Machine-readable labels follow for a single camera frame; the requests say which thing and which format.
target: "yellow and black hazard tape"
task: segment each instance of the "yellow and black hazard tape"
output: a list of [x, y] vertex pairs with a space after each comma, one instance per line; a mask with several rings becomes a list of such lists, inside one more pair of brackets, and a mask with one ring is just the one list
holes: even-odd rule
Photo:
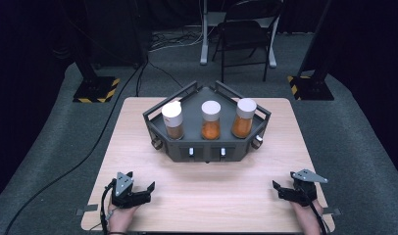
[[103, 96], [103, 97], [75, 97], [74, 102], [80, 102], [80, 103], [106, 103], [110, 102], [110, 100], [113, 98], [114, 93], [116, 92], [117, 86], [120, 82], [119, 78], [116, 78], [112, 84], [111, 88], [108, 91], [108, 93]]
[[[300, 76], [300, 78], [310, 78], [309, 76]], [[291, 92], [293, 93], [294, 99], [296, 100], [301, 100], [301, 94], [299, 92], [299, 88], [296, 85], [296, 79], [295, 76], [288, 76], [288, 83], [290, 83], [290, 87], [291, 87]]]

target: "gray carpet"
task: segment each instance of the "gray carpet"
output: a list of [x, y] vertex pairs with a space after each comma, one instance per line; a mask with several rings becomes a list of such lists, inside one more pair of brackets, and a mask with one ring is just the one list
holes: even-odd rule
[[[250, 66], [227, 69], [225, 84], [244, 96], [290, 100], [315, 169], [329, 179], [323, 185], [328, 204], [343, 212], [335, 218], [333, 234], [398, 234], [398, 173], [350, 91], [328, 76], [326, 84], [334, 101], [295, 101], [292, 96], [286, 78], [299, 70], [311, 39], [311, 34], [278, 35], [274, 42], [277, 68], [268, 71], [267, 82], [262, 82], [262, 66]], [[209, 58], [214, 47], [211, 43]], [[220, 79], [220, 57], [200, 66], [199, 55], [197, 44], [151, 52], [149, 60], [182, 85], [192, 80], [205, 86], [215, 84]], [[175, 93], [179, 85], [152, 65], [141, 77], [139, 96]], [[89, 158], [32, 200], [9, 234], [96, 233], [80, 228], [81, 217], [75, 210], [88, 201], [120, 108], [126, 97], [135, 96], [138, 76], [124, 88], [133, 68], [103, 68], [97, 73], [120, 78], [117, 93], [110, 103], [73, 103], [81, 75], [75, 65], [68, 68], [51, 116], [0, 196], [0, 234], [30, 197], [91, 153], [113, 112]]]

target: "gray spice rack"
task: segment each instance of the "gray spice rack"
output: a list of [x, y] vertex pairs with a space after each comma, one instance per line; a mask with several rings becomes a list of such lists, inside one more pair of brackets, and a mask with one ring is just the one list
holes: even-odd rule
[[[236, 115], [237, 104], [230, 97], [245, 98], [219, 81], [216, 81], [215, 88], [198, 87], [196, 81], [191, 82], [171, 97], [143, 113], [151, 137], [151, 144], [157, 150], [164, 149], [166, 154], [177, 163], [240, 162], [247, 155], [250, 147], [258, 149], [263, 144], [264, 132], [271, 113], [257, 104], [251, 133], [248, 137], [239, 139], [230, 131]], [[174, 100], [180, 101], [183, 115], [184, 135], [180, 140], [168, 137], [161, 113], [149, 118], [168, 102]], [[201, 107], [205, 101], [209, 100], [221, 104], [221, 136], [217, 140], [205, 140], [201, 136]]]

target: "jar with white lid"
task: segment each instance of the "jar with white lid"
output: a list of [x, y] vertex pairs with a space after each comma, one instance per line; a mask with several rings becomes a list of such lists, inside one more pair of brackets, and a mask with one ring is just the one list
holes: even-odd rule
[[167, 103], [162, 108], [163, 121], [165, 122], [168, 136], [173, 140], [183, 137], [183, 115], [179, 101]]
[[207, 140], [219, 139], [221, 105], [216, 101], [206, 101], [202, 104], [202, 138]]
[[250, 134], [256, 109], [257, 103], [250, 98], [243, 98], [238, 101], [235, 120], [231, 129], [233, 135], [243, 139]]

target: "black chair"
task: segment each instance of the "black chair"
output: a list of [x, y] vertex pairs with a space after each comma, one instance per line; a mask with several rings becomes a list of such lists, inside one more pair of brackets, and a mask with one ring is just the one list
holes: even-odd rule
[[[218, 24], [219, 39], [212, 61], [217, 52], [222, 52], [222, 82], [224, 68], [266, 64], [263, 81], [266, 81], [267, 66], [273, 35], [273, 25], [281, 12], [281, 0], [243, 0], [235, 3], [226, 11], [224, 21]], [[267, 18], [268, 27], [261, 27], [256, 20]], [[253, 49], [250, 58], [257, 48], [264, 47], [266, 59], [263, 62], [226, 65], [225, 51]]]

